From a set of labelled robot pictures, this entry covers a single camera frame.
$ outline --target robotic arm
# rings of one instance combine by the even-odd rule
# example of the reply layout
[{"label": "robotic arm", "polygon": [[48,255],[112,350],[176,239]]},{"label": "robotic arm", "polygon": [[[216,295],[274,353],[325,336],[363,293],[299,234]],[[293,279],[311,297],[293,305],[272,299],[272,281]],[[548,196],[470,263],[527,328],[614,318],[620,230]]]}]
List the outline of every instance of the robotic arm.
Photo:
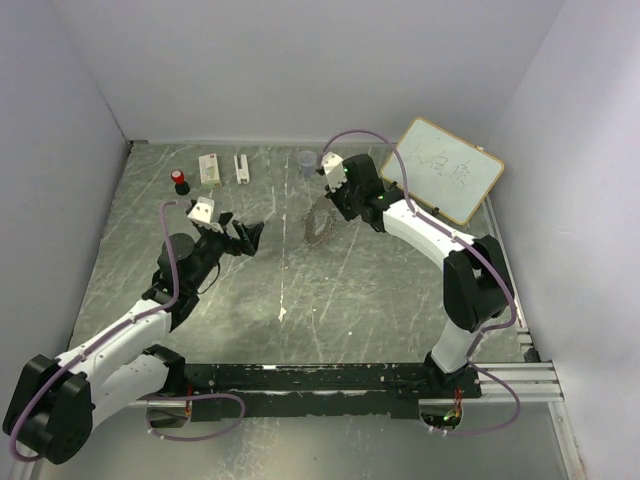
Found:
[{"label": "robotic arm", "polygon": [[[78,356],[82,360],[38,401],[17,436],[20,443],[54,464],[73,457],[100,423],[129,403],[154,392],[175,395],[184,390],[184,358],[157,343],[193,311],[199,300],[198,289],[219,266],[220,257],[225,253],[255,255],[264,228],[262,222],[245,226],[233,221],[238,237],[228,235],[227,225],[233,214],[218,214],[214,201],[203,197],[192,201],[186,213],[200,237],[194,241],[184,233],[171,236],[179,278],[179,296],[173,306],[131,322],[136,315],[167,304],[173,296],[171,265],[164,244],[151,287],[125,315],[55,359],[38,355],[24,366],[2,424],[6,434],[11,434],[28,403],[60,370],[59,364],[67,365]],[[85,353],[112,329],[117,333]]]},{"label": "robotic arm", "polygon": [[481,252],[505,279],[513,294],[498,241],[491,236],[476,239],[461,233],[425,211],[421,211],[422,215],[429,216],[432,223],[447,230],[451,236],[420,220],[395,184],[385,190],[369,155],[344,160],[329,152],[321,165],[320,173],[327,179],[326,197],[345,220],[360,216],[375,231],[401,238],[442,269],[443,304],[449,320],[425,361],[433,362],[445,375],[463,370],[467,352],[480,327],[504,311],[507,299],[486,268],[452,238],[459,237]]}]

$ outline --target gray marble floor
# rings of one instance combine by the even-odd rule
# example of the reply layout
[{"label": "gray marble floor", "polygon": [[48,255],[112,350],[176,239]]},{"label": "gray marble floor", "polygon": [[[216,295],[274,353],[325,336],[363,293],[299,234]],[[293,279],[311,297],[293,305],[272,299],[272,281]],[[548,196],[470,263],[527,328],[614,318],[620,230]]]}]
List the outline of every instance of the gray marble floor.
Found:
[{"label": "gray marble floor", "polygon": [[[223,257],[218,282],[165,345],[188,362],[422,360],[446,320],[440,270],[402,240],[376,233],[359,220],[339,218],[331,238],[307,245],[304,217],[322,195],[323,179],[301,175],[295,153],[303,149],[135,145],[72,345],[119,318],[148,288],[162,245],[158,205],[177,198],[170,172],[178,168],[192,197],[211,197],[235,218],[263,220],[266,226],[254,258]],[[378,146],[335,151],[343,156],[369,152],[379,167],[388,156]],[[212,190],[200,185],[198,156],[213,152],[224,185]],[[236,183],[236,153],[249,158],[249,185]],[[171,211],[168,219],[172,232],[197,236],[182,211]],[[475,236],[490,233],[486,206],[461,230]],[[286,313],[280,320],[281,309]],[[505,316],[498,321],[506,321]],[[522,361],[515,329],[489,335],[476,359]]]}]

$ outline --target white wall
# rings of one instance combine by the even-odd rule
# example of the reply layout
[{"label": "white wall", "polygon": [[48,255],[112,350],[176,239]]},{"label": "white wall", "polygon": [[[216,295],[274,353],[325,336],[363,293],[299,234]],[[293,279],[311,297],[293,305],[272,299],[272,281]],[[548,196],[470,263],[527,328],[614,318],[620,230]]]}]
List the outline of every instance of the white wall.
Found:
[{"label": "white wall", "polygon": [[489,143],[523,307],[591,478],[640,469],[640,4],[570,0]]},{"label": "white wall", "polygon": [[53,0],[130,139],[485,144],[563,0]]},{"label": "white wall", "polygon": [[4,418],[22,365],[66,348],[126,143],[48,1],[0,0],[0,65]]}]

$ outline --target transparent container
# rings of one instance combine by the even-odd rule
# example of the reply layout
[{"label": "transparent container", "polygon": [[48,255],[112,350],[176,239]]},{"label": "transparent container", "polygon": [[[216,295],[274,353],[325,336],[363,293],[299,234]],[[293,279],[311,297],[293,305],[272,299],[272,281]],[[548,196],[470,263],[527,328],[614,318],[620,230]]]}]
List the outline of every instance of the transparent container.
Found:
[{"label": "transparent container", "polygon": [[318,155],[311,150],[303,150],[296,154],[296,160],[300,165],[300,171],[305,177],[310,177],[316,173],[316,162]]}]

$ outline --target purple cable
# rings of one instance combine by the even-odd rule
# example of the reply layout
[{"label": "purple cable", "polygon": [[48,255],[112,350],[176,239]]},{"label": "purple cable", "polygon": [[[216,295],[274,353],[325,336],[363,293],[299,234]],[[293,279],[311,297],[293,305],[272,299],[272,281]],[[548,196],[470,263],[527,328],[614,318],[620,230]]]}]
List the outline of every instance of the purple cable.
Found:
[{"label": "purple cable", "polygon": [[329,141],[325,144],[324,148],[322,149],[322,153],[318,156],[317,168],[318,169],[321,168],[322,159],[324,158],[324,156],[327,153],[327,150],[329,149],[331,144],[333,142],[335,142],[338,138],[340,138],[340,137],[342,137],[344,135],[352,134],[352,133],[364,133],[364,134],[367,134],[367,135],[372,135],[372,136],[377,137],[380,140],[382,140],[389,148],[391,148],[391,151],[393,152],[393,154],[398,159],[398,165],[400,165],[400,172],[402,173],[402,191],[403,191],[403,194],[404,194],[404,199],[406,200],[407,205],[409,206],[409,210],[411,210],[411,213],[413,213],[420,220],[426,222],[428,225],[430,225],[431,227],[435,228],[436,230],[438,230],[442,234],[444,234],[447,237],[451,238],[452,240],[458,242],[466,250],[468,250],[475,258],[477,258],[478,261],[489,271],[491,276],[495,279],[496,283],[498,284],[498,286],[502,290],[502,293],[504,294],[505,298],[507,299],[507,302],[509,303],[509,309],[511,310],[511,318],[509,319],[508,322],[502,323],[502,324],[499,324],[499,325],[491,325],[491,326],[487,326],[487,327],[484,327],[484,328],[480,329],[480,332],[478,333],[478,335],[474,339],[473,343],[469,347],[469,350],[467,351],[467,360],[468,360],[469,366],[471,366],[471,368],[475,369],[477,372],[482,373],[483,375],[486,375],[487,377],[491,378],[495,382],[499,383],[500,385],[502,385],[513,396],[513,399],[516,402],[516,410],[515,410],[513,416],[509,420],[507,420],[506,422],[500,423],[498,425],[494,425],[493,427],[487,427],[487,428],[483,428],[483,429],[479,429],[479,430],[471,430],[471,431],[467,431],[467,432],[455,432],[455,431],[454,432],[448,432],[446,430],[441,430],[441,429],[435,428],[435,427],[431,427],[431,428],[433,430],[442,432],[445,435],[469,436],[469,435],[480,435],[480,434],[483,434],[483,433],[495,432],[497,430],[501,430],[501,429],[503,429],[505,427],[508,427],[509,425],[514,423],[518,419],[518,417],[520,416],[520,410],[521,410],[520,398],[518,398],[518,395],[516,394],[516,392],[505,381],[500,380],[495,375],[489,373],[485,369],[483,369],[483,368],[479,367],[478,365],[476,365],[475,363],[473,363],[471,361],[470,357],[473,354],[473,352],[475,351],[475,349],[478,347],[478,344],[482,340],[482,337],[484,337],[484,335],[487,332],[490,332],[492,330],[500,330],[500,329],[503,329],[503,328],[509,328],[509,327],[511,327],[512,325],[514,325],[516,323],[516,318],[517,318],[518,313],[517,313],[516,303],[515,303],[515,300],[513,298],[513,295],[511,295],[511,292],[509,291],[509,288],[507,287],[507,284],[505,283],[505,281],[500,276],[500,273],[498,273],[498,271],[494,268],[494,266],[491,265],[489,263],[489,261],[486,258],[484,258],[484,256],[478,250],[473,248],[473,246],[469,245],[467,242],[465,242],[461,238],[459,238],[457,236],[454,236],[454,235],[451,235],[451,232],[447,228],[443,227],[442,225],[439,225],[438,223],[436,223],[433,220],[431,220],[429,217],[423,215],[419,210],[416,210],[416,207],[413,204],[413,202],[411,201],[411,197],[409,196],[409,182],[407,180],[407,170],[405,168],[404,161],[402,160],[402,157],[400,156],[400,152],[398,152],[398,149],[396,148],[396,146],[393,143],[391,143],[391,141],[389,141],[384,136],[380,135],[379,133],[373,132],[371,130],[353,129],[353,130],[345,130],[344,132],[340,132],[340,133],[334,135],[333,137],[331,137],[329,139]]},{"label": "purple cable", "polygon": [[232,395],[230,393],[208,393],[204,395],[191,395],[187,397],[169,397],[169,398],[157,397],[157,396],[146,396],[144,397],[144,400],[170,400],[172,402],[175,402],[175,401],[190,402],[193,400],[219,400],[222,398],[234,400],[238,402],[238,404],[240,404],[240,415],[238,415],[238,417],[235,419],[235,421],[231,425],[229,425],[226,428],[223,428],[222,430],[218,430],[217,432],[211,433],[209,435],[204,435],[202,437],[174,437],[173,435],[163,435],[151,426],[151,418],[149,417],[149,412],[147,411],[147,427],[149,427],[149,433],[162,440],[171,440],[173,442],[201,442],[203,440],[211,440],[212,438],[220,437],[225,433],[230,432],[231,430],[236,428],[238,425],[240,425],[240,422],[244,418],[244,414],[247,410],[247,407],[244,401],[240,397],[236,395]]},{"label": "purple cable", "polygon": [[[100,348],[102,345],[108,342],[111,338],[113,338],[119,332],[127,328],[129,325],[132,325],[133,323],[137,322],[143,317],[146,317],[148,315],[153,315],[154,313],[157,313],[161,310],[166,310],[170,308],[178,300],[178,295],[179,295],[178,268],[176,265],[175,255],[173,253],[173,245],[171,244],[169,228],[167,227],[167,219],[165,217],[166,208],[173,205],[178,205],[178,202],[175,200],[171,200],[168,202],[164,202],[162,205],[160,205],[160,224],[162,225],[162,233],[164,234],[164,241],[165,241],[165,244],[167,245],[167,253],[169,255],[169,264],[171,265],[171,278],[173,281],[173,285],[175,286],[175,288],[173,289],[173,296],[164,305],[158,305],[157,307],[153,307],[149,310],[138,313],[128,321],[119,323],[118,325],[114,326],[113,328],[105,332],[105,334],[102,335],[100,338],[98,338],[93,344],[85,348],[83,352],[84,357],[93,353],[96,349]],[[29,414],[33,411],[33,409],[38,404],[38,402],[42,399],[44,394],[49,391],[49,389],[53,386],[53,384],[62,375],[64,375],[70,369],[75,367],[78,363],[82,361],[82,359],[83,359],[82,355],[77,355],[76,357],[72,358],[67,364],[61,366],[60,369],[56,373],[54,373],[49,380],[45,382],[42,388],[38,390],[38,392],[33,396],[31,401],[27,404],[25,409],[22,411],[22,413],[18,417],[18,420],[13,426],[13,430],[11,430],[11,436],[9,441],[9,453],[11,453],[13,458],[21,462],[35,462],[42,458],[42,455],[36,455],[34,457],[26,457],[22,455],[20,452],[18,452],[18,448],[17,448],[18,432],[20,432],[22,427],[24,427],[24,424],[27,421],[27,418],[29,418]]]}]

